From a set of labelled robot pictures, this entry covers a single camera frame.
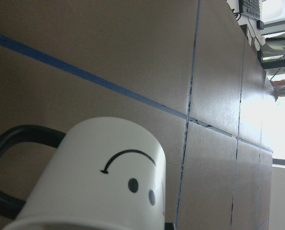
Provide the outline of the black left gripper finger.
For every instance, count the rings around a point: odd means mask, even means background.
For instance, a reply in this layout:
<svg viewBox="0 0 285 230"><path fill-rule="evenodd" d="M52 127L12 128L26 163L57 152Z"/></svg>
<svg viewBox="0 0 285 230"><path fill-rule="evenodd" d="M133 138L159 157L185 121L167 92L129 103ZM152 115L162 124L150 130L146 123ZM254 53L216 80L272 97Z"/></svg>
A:
<svg viewBox="0 0 285 230"><path fill-rule="evenodd" d="M164 230L174 230L174 223L166 222Z"/></svg>

